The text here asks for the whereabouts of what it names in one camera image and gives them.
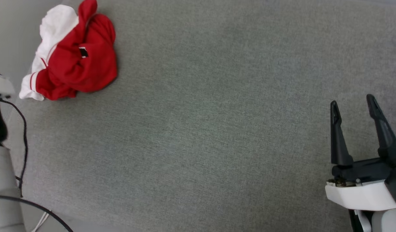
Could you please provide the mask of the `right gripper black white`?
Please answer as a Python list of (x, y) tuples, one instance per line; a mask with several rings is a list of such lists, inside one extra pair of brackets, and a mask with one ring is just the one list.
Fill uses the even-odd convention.
[(338, 104), (336, 101), (330, 104), (331, 163), (335, 166), (332, 167), (333, 178), (326, 182), (326, 197), (352, 210), (395, 209), (396, 201), (384, 181), (391, 171), (390, 167), (396, 167), (396, 136), (372, 94), (367, 94), (367, 104), (376, 126), (380, 158), (356, 162), (349, 154), (344, 140)]

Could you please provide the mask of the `red and white jersey garment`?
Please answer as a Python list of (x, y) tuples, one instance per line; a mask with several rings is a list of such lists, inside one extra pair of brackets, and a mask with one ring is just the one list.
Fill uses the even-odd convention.
[(78, 92), (100, 91), (117, 78), (116, 32), (97, 8), (97, 0), (83, 0), (77, 11), (57, 5), (47, 12), (31, 73), (22, 79), (21, 99), (74, 98)]

